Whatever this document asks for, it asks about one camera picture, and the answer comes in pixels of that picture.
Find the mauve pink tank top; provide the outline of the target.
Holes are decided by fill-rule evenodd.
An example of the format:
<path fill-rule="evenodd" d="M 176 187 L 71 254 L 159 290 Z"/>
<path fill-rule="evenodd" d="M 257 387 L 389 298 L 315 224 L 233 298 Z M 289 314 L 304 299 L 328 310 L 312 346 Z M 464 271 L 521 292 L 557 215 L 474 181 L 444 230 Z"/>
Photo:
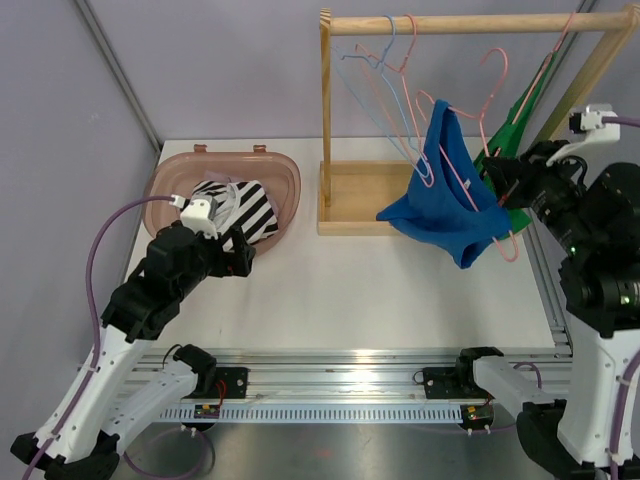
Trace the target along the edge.
<path fill-rule="evenodd" d="M 219 172 L 212 172 L 212 171 L 207 171 L 205 173 L 205 179 L 206 180 L 211 180 L 211 181 L 216 181 L 219 183 L 237 183 L 237 182 L 241 182 L 243 181 L 243 178 L 238 177 L 238 176 L 233 176 L 233 175 L 228 175 L 228 174 L 224 174 L 224 173 L 219 173 Z M 279 206 L 277 205 L 275 199 L 267 194 L 267 199 L 269 200 L 269 203 L 274 211 L 275 214 L 279 213 Z"/>

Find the blue tank top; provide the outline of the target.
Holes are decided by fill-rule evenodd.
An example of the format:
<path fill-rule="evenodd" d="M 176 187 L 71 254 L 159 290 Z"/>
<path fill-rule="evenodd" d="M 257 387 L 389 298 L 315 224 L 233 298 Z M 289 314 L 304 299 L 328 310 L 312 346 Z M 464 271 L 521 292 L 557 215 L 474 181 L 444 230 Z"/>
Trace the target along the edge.
<path fill-rule="evenodd" d="M 495 240 L 509 235 L 512 222 L 482 182 L 448 102 L 434 104 L 420 162 L 406 193 L 376 215 L 400 233 L 446 250 L 461 269 Z"/>

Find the black white striped tank top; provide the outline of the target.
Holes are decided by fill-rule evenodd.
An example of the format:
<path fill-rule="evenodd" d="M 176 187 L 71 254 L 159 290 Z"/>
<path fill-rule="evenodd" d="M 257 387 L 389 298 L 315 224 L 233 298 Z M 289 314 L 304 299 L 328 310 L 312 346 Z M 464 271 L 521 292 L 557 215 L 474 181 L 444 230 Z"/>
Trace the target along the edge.
<path fill-rule="evenodd" d="M 250 245 L 268 239 L 279 231 L 275 211 L 259 181 L 202 181 L 194 187 L 192 195 L 208 195 L 216 201 L 213 222 L 224 251 L 233 250 L 232 227 L 240 227 Z"/>

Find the blue wire hanger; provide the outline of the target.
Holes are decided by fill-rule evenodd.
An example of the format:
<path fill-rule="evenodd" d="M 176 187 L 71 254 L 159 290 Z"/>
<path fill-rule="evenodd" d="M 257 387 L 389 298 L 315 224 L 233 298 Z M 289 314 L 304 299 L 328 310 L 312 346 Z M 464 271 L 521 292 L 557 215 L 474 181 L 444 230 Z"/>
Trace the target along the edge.
<path fill-rule="evenodd" d="M 386 44 L 389 42 L 391 38 L 391 26 L 389 21 L 385 18 L 388 26 L 390 27 L 390 37 L 386 41 Z M 370 53 L 380 56 L 386 44 L 383 46 L 382 51 L 379 53 L 375 53 L 370 51 L 363 43 L 362 44 Z M 358 59 L 353 59 L 352 55 L 355 55 L 354 47 L 351 50 L 347 51 L 339 46 L 333 46 L 331 48 L 332 59 L 336 61 L 335 70 L 338 74 L 339 78 L 343 81 L 347 91 L 354 97 L 357 104 L 362 108 L 365 112 L 366 116 L 372 121 L 372 123 L 377 127 L 379 133 L 383 135 L 383 137 L 388 140 L 391 145 L 400 153 L 401 158 L 406 162 L 407 160 L 404 158 L 404 151 L 401 149 L 399 142 L 395 139 L 391 127 L 386 119 L 386 116 L 383 113 L 375 95 L 374 91 L 371 88 L 371 81 L 375 82 L 375 87 L 378 93 L 381 94 L 381 98 L 384 100 L 385 106 L 388 109 L 389 113 L 399 125 L 399 130 L 402 135 L 405 135 L 404 126 L 402 125 L 402 120 L 400 114 L 398 113 L 397 107 L 393 101 L 391 93 L 389 92 L 386 85 L 382 82 L 380 75 L 373 71 L 366 74 L 365 67 L 366 64 L 362 65 L 362 61 Z M 415 43 L 411 42 L 409 47 L 412 46 L 412 52 Z M 400 64 L 397 66 L 393 66 L 389 63 L 388 56 L 391 53 L 391 50 L 387 56 L 386 62 L 392 68 L 398 68 L 405 59 L 407 52 L 406 50 L 403 59 Z M 420 139 L 420 149 L 422 150 L 423 141 L 420 134 L 420 129 L 418 127 L 418 122 L 416 118 L 416 113 L 414 107 L 411 105 L 412 98 L 410 93 L 408 92 L 408 87 L 405 80 L 405 73 L 408 67 L 408 61 L 406 63 L 406 67 L 404 69 L 404 74 L 400 75 L 399 73 L 395 73 L 393 70 L 388 70 L 386 74 L 391 80 L 392 84 L 396 88 L 399 93 L 400 100 L 404 105 L 405 113 L 408 116 L 409 120 L 409 128 L 411 130 L 411 134 L 414 140 Z"/>

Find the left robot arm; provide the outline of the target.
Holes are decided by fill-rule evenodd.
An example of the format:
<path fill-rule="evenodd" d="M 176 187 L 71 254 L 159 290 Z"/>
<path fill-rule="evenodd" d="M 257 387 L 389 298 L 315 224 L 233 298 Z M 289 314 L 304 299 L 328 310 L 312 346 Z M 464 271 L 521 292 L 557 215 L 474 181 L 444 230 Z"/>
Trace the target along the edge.
<path fill-rule="evenodd" d="M 47 479 L 108 479 L 128 446 L 170 404 L 203 398 L 216 385 L 217 360 L 180 347 L 162 370 L 121 404 L 116 394 L 138 361 L 180 312 L 181 302 L 208 277 L 246 277 L 255 256 L 239 227 L 210 238 L 174 222 L 147 246 L 146 256 L 111 295 L 99 338 L 72 387 L 48 421 L 21 434 L 11 453 Z"/>

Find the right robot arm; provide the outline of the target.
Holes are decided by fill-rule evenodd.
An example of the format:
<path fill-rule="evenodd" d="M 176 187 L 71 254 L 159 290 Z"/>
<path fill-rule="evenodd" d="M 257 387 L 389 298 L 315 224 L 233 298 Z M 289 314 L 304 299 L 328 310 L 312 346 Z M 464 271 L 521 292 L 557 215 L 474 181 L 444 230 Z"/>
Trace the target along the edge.
<path fill-rule="evenodd" d="M 568 395 L 524 379 L 492 347 L 463 350 L 454 384 L 481 391 L 515 419 L 526 455 L 558 479 L 635 479 L 631 441 L 639 384 L 639 168 L 616 162 L 586 184 L 586 161 L 565 141 L 485 163 L 499 201 L 527 207 L 564 250 L 559 268 L 573 316 Z"/>

